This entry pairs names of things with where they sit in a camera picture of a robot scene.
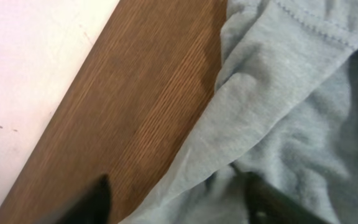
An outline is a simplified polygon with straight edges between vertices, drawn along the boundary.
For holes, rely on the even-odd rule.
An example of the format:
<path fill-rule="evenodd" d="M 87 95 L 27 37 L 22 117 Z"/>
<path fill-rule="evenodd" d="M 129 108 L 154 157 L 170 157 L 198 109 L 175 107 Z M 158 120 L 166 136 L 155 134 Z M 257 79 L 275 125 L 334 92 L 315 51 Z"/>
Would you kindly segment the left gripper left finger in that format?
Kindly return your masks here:
<path fill-rule="evenodd" d="M 79 195 L 44 216 L 39 224 L 106 224 L 112 208 L 107 174 L 99 176 Z"/>

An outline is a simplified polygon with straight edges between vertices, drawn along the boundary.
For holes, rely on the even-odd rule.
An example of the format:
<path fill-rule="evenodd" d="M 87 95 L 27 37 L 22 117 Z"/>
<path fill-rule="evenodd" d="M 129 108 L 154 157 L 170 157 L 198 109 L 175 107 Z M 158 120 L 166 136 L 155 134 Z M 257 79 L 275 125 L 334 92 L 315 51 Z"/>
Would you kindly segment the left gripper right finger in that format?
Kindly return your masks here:
<path fill-rule="evenodd" d="M 253 171 L 231 168 L 241 183 L 239 199 L 250 224 L 329 224 Z"/>

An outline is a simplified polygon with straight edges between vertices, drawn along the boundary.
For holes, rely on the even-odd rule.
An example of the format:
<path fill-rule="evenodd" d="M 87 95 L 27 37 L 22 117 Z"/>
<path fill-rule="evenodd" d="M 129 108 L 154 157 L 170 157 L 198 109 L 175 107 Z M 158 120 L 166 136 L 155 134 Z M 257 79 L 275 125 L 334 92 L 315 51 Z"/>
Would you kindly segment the light blue t-shirt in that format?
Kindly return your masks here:
<path fill-rule="evenodd" d="M 229 1 L 215 93 L 125 223 L 248 223 L 259 175 L 358 223 L 358 1 Z"/>

